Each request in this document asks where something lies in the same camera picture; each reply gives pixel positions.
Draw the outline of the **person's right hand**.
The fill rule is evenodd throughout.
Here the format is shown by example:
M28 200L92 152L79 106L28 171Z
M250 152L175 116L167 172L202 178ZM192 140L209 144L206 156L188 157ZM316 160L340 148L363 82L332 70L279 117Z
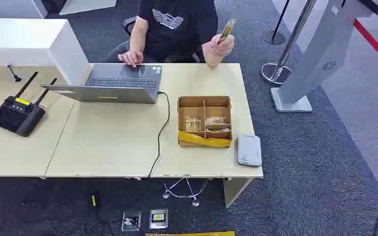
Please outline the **person's right hand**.
M119 61L136 68L137 65L141 64L144 60L144 55L139 51L127 51L123 54L118 54Z

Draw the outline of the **person's left hand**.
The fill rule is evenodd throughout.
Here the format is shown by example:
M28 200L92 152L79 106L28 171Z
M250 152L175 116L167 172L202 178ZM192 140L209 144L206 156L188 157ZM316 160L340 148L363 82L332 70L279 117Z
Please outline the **person's left hand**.
M226 38L221 39L221 34L217 34L210 41L210 50L214 56L225 57L231 53L234 45L233 35L229 34Z

